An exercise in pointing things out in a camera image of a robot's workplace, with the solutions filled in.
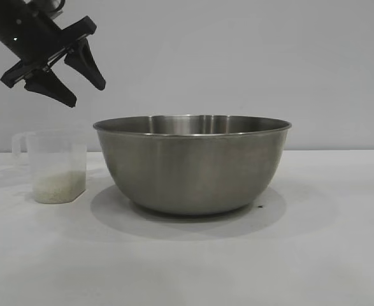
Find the white tabletop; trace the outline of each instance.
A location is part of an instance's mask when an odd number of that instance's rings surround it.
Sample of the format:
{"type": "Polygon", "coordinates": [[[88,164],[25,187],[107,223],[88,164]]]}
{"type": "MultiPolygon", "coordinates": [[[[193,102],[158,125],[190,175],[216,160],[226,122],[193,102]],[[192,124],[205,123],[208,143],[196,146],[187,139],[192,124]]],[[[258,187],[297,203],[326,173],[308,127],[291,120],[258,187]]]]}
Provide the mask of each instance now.
{"type": "Polygon", "coordinates": [[[132,206],[101,154],[74,203],[38,204],[0,154],[11,305],[374,305],[374,151],[284,152],[254,205],[198,220],[132,206]]]}

